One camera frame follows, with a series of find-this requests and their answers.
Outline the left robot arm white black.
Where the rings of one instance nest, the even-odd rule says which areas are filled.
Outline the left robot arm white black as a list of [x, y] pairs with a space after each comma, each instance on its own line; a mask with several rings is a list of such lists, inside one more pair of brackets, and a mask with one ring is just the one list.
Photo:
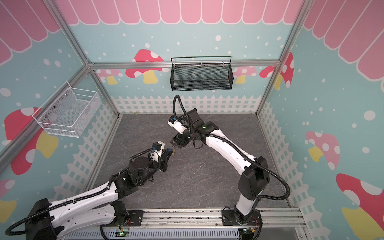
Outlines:
[[92, 225], [126, 224], [130, 217], [121, 200], [153, 181], [157, 171], [165, 172], [172, 153], [170, 148], [146, 150], [97, 188], [60, 201], [37, 201], [25, 223], [26, 239], [56, 240]]

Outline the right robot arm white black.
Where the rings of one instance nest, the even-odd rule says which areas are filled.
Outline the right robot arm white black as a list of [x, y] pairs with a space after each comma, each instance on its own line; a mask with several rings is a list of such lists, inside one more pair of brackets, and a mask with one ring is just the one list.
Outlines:
[[196, 109], [181, 117], [172, 115], [168, 124], [178, 131], [177, 135], [173, 137], [173, 145], [182, 148], [191, 141], [201, 141], [221, 154], [235, 168], [240, 175], [238, 189], [241, 194], [233, 209], [234, 218], [240, 225], [246, 225], [249, 222], [256, 223], [256, 217], [253, 215], [256, 213], [254, 206], [257, 204], [257, 197], [269, 184], [270, 175], [252, 163], [255, 162], [267, 168], [267, 161], [263, 157], [255, 158], [240, 149], [214, 123], [204, 123]]

